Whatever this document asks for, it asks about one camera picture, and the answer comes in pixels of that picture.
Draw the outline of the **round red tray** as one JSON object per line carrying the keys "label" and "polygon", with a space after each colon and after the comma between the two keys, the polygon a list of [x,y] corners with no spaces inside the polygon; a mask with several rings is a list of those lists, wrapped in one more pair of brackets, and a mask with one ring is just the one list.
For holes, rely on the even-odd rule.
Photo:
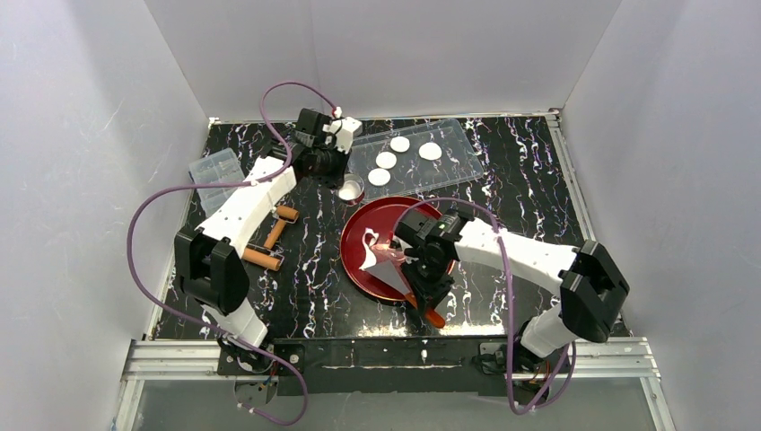
{"label": "round red tray", "polygon": [[385,260],[377,252],[378,245],[391,240],[394,223],[408,207],[417,202],[416,198],[411,197],[379,198],[361,206],[346,222],[340,239],[339,254],[346,274],[358,289],[368,296],[387,303],[405,300],[402,294],[359,269],[364,259],[362,237],[365,228],[372,228],[377,232],[379,239],[373,246],[374,252],[377,262]]}

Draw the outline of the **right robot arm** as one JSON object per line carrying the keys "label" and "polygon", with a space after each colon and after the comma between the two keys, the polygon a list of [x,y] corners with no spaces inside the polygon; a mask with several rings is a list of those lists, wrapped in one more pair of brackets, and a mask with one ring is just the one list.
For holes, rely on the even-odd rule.
{"label": "right robot arm", "polygon": [[630,292],[617,264],[598,242],[581,247],[535,241],[451,209],[433,217],[415,209],[393,228],[412,262],[403,271],[425,307],[447,284],[450,264],[465,261],[501,269],[558,298],[558,305],[521,326],[520,348],[544,358],[577,339],[608,340]]}

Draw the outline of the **cut round dumpling wrapper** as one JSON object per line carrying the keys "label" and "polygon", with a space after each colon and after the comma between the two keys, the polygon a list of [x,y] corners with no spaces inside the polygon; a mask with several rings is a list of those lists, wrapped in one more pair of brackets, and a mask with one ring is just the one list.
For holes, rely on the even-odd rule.
{"label": "cut round dumpling wrapper", "polygon": [[356,181],[346,181],[337,191],[337,196],[344,202],[356,202],[363,198],[363,186]]}

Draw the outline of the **wooden dough roller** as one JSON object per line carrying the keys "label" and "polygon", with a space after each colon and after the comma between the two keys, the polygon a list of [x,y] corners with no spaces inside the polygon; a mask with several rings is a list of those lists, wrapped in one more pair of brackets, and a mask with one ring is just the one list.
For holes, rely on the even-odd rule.
{"label": "wooden dough roller", "polygon": [[274,256],[272,252],[281,238],[285,227],[288,224],[295,224],[299,216],[300,212],[295,208],[286,206],[276,207],[274,212],[276,222],[272,226],[264,243],[261,246],[256,244],[247,246],[244,249],[242,260],[267,270],[278,271],[281,268],[283,259]]}

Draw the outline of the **clear plastic tray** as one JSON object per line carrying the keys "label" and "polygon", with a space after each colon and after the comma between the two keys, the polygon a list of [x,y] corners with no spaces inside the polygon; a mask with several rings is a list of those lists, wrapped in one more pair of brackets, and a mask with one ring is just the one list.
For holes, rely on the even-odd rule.
{"label": "clear plastic tray", "polygon": [[423,194],[484,175],[456,119],[363,136],[354,141],[348,171],[364,181],[366,201]]}

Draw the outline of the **white dough ball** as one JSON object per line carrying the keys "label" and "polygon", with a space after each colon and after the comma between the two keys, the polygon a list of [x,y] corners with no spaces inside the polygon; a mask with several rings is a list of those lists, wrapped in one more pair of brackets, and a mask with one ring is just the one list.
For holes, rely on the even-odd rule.
{"label": "white dough ball", "polygon": [[406,260],[405,244],[397,239],[379,244],[377,252],[386,260],[395,262]]}

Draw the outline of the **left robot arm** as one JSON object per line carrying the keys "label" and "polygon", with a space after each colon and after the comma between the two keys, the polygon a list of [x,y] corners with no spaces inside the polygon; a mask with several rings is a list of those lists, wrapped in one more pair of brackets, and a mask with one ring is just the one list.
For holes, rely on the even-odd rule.
{"label": "left robot arm", "polygon": [[363,124],[310,109],[300,112],[290,136],[272,136],[262,148],[242,187],[196,228],[175,236],[175,269],[180,290],[201,304],[244,348],[260,347],[266,324],[248,299],[249,275],[243,255],[249,240],[278,202],[305,177],[328,189],[344,185],[354,140]]}

